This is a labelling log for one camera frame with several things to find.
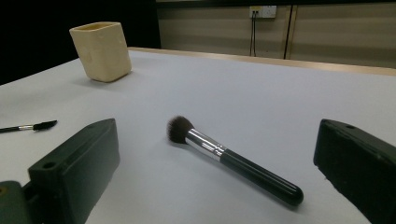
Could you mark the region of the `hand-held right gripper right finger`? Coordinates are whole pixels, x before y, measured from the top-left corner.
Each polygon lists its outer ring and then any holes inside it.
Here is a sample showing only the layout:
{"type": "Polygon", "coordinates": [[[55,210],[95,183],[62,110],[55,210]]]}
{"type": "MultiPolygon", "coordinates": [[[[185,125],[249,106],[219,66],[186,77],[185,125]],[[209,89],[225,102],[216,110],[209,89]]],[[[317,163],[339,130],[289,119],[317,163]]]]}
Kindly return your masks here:
{"type": "Polygon", "coordinates": [[[372,224],[396,224],[396,147],[350,124],[324,119],[313,163],[372,224]]]}

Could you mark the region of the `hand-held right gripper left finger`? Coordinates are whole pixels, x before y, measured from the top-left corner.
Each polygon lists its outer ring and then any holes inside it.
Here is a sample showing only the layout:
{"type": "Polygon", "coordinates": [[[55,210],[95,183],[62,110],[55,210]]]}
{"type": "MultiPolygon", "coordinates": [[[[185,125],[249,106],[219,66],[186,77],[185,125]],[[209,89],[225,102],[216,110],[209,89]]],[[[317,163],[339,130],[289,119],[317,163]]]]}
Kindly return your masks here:
{"type": "Polygon", "coordinates": [[[92,123],[28,169],[38,224],[85,224],[120,164],[114,119],[92,123]]]}

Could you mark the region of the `thin black makeup brush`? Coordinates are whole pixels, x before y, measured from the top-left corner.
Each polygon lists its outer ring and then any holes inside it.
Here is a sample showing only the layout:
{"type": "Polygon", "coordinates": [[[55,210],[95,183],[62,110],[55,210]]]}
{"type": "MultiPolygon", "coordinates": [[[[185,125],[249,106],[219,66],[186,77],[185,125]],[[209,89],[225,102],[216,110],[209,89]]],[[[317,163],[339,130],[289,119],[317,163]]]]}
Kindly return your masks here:
{"type": "Polygon", "coordinates": [[[28,131],[28,130],[43,131],[52,128],[56,124],[57,124],[57,120],[51,120],[51,121],[40,122],[37,124],[6,127],[6,128],[0,128],[0,133],[12,133],[12,132],[28,131]]]}

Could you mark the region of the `large black makeup brush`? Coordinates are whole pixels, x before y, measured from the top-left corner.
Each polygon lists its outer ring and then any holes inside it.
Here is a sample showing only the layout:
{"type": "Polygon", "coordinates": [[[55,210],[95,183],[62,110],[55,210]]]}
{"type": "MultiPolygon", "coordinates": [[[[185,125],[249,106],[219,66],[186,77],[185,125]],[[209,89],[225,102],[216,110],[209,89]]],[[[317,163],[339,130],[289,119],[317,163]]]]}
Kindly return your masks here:
{"type": "Polygon", "coordinates": [[[185,117],[176,116],[168,121],[167,136],[173,143],[190,145],[218,161],[284,203],[297,206],[304,199],[303,191],[298,186],[197,131],[185,117]]]}

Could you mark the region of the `cream square ceramic cup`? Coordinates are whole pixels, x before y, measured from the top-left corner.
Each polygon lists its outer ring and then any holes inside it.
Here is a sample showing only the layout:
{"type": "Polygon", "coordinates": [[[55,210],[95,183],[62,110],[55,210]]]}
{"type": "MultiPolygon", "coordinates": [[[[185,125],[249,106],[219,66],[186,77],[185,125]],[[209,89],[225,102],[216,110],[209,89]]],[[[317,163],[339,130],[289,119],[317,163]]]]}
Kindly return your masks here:
{"type": "Polygon", "coordinates": [[[71,28],[69,34],[90,79],[109,83],[132,71],[120,22],[99,21],[85,24],[71,28]]]}

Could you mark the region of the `white wall socket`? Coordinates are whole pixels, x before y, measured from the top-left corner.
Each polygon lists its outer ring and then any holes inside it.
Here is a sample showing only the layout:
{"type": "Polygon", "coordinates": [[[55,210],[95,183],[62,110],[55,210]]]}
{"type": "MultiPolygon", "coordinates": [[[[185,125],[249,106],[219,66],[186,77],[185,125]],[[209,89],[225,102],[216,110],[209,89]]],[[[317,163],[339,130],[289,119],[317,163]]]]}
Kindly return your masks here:
{"type": "Polygon", "coordinates": [[[276,16],[276,6],[252,6],[249,8],[250,18],[272,19],[276,16]]]}

